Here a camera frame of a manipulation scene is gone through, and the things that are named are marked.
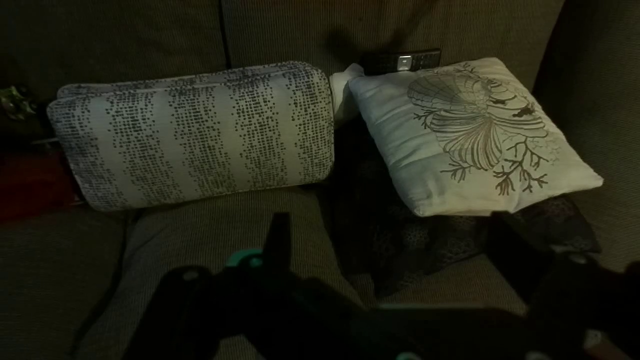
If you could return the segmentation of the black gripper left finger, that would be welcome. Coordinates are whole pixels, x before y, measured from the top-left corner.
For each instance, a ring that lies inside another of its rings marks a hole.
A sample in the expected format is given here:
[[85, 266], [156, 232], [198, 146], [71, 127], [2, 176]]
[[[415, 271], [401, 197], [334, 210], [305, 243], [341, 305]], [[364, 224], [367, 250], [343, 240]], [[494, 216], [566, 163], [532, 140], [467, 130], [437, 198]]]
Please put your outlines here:
[[123, 360], [221, 360], [221, 342], [235, 337], [264, 360], [367, 360], [362, 312], [290, 264], [290, 215], [276, 213], [264, 249], [235, 253], [217, 275], [203, 266], [167, 271]]

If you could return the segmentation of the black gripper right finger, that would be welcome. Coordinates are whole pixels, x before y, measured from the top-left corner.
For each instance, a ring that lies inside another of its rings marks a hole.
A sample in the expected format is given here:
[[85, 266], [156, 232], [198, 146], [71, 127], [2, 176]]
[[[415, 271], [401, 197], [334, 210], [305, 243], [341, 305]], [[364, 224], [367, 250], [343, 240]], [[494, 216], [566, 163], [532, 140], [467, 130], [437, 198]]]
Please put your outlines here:
[[586, 253], [551, 250], [513, 221], [494, 216], [488, 259], [528, 306], [549, 360], [640, 360], [640, 266], [614, 273]]

